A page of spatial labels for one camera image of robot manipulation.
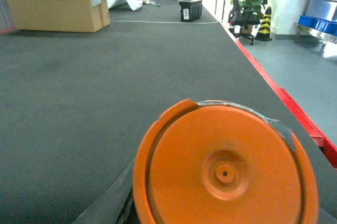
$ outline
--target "chair base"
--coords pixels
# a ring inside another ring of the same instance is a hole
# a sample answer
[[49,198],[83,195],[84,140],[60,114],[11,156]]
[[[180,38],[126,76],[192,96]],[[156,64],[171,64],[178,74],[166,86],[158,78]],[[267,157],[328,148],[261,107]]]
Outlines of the chair base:
[[248,34],[248,33],[232,33],[234,35],[235,38],[239,38],[239,37],[244,37],[247,40],[251,41],[251,45],[254,45],[254,36],[252,34]]

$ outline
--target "conveyor belt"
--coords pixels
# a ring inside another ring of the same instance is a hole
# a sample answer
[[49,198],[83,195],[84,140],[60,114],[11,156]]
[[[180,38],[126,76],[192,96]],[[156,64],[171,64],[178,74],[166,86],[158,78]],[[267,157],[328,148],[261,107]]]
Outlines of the conveyor belt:
[[114,9],[95,34],[0,36],[0,223],[75,220],[152,122],[187,98],[229,100],[282,120],[311,158],[321,206],[337,217],[337,174],[223,27],[205,10],[182,24],[177,1],[159,3]]

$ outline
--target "black bin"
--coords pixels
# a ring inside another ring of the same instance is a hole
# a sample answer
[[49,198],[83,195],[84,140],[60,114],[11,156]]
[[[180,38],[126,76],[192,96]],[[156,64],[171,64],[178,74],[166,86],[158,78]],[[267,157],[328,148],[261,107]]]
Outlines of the black bin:
[[182,22],[198,20],[202,15],[202,0],[181,0],[179,5]]

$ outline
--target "black chair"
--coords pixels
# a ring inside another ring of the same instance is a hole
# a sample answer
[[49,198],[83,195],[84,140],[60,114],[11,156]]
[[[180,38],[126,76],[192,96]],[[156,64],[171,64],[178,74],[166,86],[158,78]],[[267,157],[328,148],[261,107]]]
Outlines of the black chair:
[[228,23],[232,26],[239,25],[240,32],[235,33],[234,28],[231,28],[231,33],[236,37],[245,37],[254,45],[254,36],[252,34],[243,33],[243,29],[247,30],[248,25],[259,25],[260,19],[255,17],[254,12],[258,12],[251,6],[240,6],[239,0],[233,0],[233,8],[229,13]]

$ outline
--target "gray floor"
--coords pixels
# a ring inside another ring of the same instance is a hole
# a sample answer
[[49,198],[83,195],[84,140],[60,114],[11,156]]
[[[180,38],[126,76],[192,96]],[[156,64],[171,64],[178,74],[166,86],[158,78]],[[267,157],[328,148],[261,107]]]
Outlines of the gray floor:
[[337,49],[322,42],[256,41],[246,49],[337,145]]

